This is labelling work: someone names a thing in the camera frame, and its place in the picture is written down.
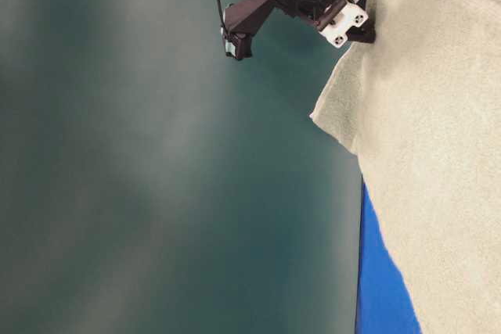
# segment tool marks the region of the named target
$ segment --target black plastic part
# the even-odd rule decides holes
[[[374,43],[376,41],[374,20],[368,19],[361,27],[351,27],[346,35],[352,42]]]
[[[225,27],[223,42],[231,42],[235,46],[235,55],[227,52],[237,60],[252,56],[252,37],[256,35],[263,23],[268,19],[275,5],[272,0],[243,0],[230,5],[225,11]]]

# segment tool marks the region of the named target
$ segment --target blue surface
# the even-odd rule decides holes
[[[402,275],[384,246],[377,216],[365,185],[360,221],[359,296],[355,332],[420,333],[413,304]]]

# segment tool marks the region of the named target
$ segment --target green tabletop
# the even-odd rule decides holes
[[[276,11],[238,63],[214,0],[0,1],[1,333],[353,332],[360,175],[308,118],[341,52]]]

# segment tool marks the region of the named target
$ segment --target white mounting plate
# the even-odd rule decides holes
[[[346,33],[351,27],[361,27],[369,19],[366,11],[356,4],[360,0],[347,1],[344,8],[333,18],[333,23],[320,32],[336,48],[342,47],[347,42]]]

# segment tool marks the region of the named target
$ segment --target cloth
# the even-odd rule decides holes
[[[356,154],[425,333],[501,332],[501,0],[369,0],[312,119]]]

